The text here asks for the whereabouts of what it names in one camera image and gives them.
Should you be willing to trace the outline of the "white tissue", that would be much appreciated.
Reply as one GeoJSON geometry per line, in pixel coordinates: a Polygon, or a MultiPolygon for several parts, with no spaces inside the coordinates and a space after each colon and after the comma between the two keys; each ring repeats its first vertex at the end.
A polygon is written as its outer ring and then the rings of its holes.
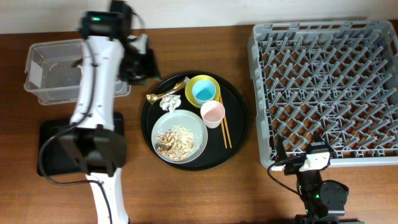
{"type": "Polygon", "coordinates": [[[168,95],[160,101],[160,107],[164,111],[173,112],[181,105],[180,95],[168,95]]]}

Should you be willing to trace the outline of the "grey round plate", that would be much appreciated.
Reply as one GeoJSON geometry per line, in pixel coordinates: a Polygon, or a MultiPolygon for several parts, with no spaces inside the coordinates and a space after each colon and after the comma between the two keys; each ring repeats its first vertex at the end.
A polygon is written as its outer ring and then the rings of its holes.
{"type": "Polygon", "coordinates": [[[202,119],[196,115],[195,113],[188,110],[175,110],[173,112],[168,112],[162,115],[155,123],[152,128],[152,132],[150,135],[150,140],[152,143],[152,147],[154,148],[155,153],[165,162],[169,162],[171,164],[187,164],[189,162],[198,159],[199,156],[204,152],[206,148],[206,144],[208,142],[208,130],[205,126],[202,119]],[[159,135],[163,135],[173,126],[182,125],[188,129],[190,129],[194,133],[194,148],[191,151],[190,155],[187,159],[175,162],[169,159],[167,156],[161,156],[155,149],[157,143],[155,141],[155,137],[159,135]]]}

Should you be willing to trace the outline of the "yellow plastic bowl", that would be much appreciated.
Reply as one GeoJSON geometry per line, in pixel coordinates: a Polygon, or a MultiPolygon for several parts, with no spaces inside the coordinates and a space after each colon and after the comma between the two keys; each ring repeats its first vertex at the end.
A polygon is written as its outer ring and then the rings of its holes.
{"type": "Polygon", "coordinates": [[[199,81],[199,80],[209,80],[215,85],[215,87],[216,87],[216,95],[213,98],[213,100],[216,101],[219,98],[219,96],[220,96],[220,85],[213,77],[211,77],[209,75],[196,75],[196,76],[194,76],[193,78],[190,79],[190,81],[187,83],[187,85],[185,87],[185,96],[186,96],[187,100],[196,108],[201,108],[201,106],[204,104],[204,103],[203,104],[201,104],[201,103],[198,104],[195,101],[193,93],[192,93],[192,88],[193,88],[194,84],[197,81],[199,81]]]}

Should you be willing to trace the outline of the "light blue plastic cup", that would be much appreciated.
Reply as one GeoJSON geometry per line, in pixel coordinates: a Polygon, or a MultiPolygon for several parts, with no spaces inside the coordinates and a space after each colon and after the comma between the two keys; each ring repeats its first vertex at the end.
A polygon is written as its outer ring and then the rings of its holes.
{"type": "Polygon", "coordinates": [[[213,100],[216,95],[216,87],[209,80],[199,80],[194,84],[192,93],[195,101],[198,104],[203,104],[206,101],[213,100]]]}

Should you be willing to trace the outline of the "pink plastic cup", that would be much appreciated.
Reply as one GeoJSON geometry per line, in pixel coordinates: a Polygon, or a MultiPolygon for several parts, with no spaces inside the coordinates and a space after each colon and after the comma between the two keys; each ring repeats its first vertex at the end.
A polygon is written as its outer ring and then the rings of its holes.
{"type": "Polygon", "coordinates": [[[225,116],[225,108],[218,101],[207,101],[200,108],[201,118],[207,128],[217,128],[225,116]]]}

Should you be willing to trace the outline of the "food scraps and rice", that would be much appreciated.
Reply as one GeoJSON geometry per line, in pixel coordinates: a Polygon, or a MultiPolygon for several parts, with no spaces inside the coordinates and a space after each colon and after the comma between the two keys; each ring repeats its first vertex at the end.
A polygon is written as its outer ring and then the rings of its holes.
{"type": "Polygon", "coordinates": [[[155,137],[157,146],[156,151],[161,156],[167,156],[175,162],[180,162],[188,158],[194,148],[194,133],[182,126],[173,126],[163,135],[155,137]]]}

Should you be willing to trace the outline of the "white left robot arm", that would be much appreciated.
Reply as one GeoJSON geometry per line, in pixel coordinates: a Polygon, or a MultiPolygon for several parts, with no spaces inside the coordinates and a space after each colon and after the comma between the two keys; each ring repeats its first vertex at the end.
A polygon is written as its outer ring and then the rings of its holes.
{"type": "Polygon", "coordinates": [[[129,223],[121,187],[127,141],[114,130],[115,82],[144,85],[149,78],[160,79],[148,36],[131,35],[136,15],[126,1],[111,1],[108,11],[88,11],[81,18],[83,76],[78,103],[70,128],[57,137],[86,175],[98,223],[129,223]]]}

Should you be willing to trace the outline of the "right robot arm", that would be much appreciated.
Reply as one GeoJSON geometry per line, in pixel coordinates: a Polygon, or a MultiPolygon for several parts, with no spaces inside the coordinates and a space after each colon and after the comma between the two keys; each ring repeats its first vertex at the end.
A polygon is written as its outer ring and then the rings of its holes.
{"type": "Polygon", "coordinates": [[[305,152],[288,157],[284,141],[278,137],[275,166],[281,166],[285,175],[295,175],[296,189],[282,184],[297,194],[304,204],[306,214],[296,215],[295,223],[338,223],[345,214],[349,188],[335,180],[323,180],[321,171],[330,166],[333,149],[318,133],[314,142],[307,145],[305,152]]]}

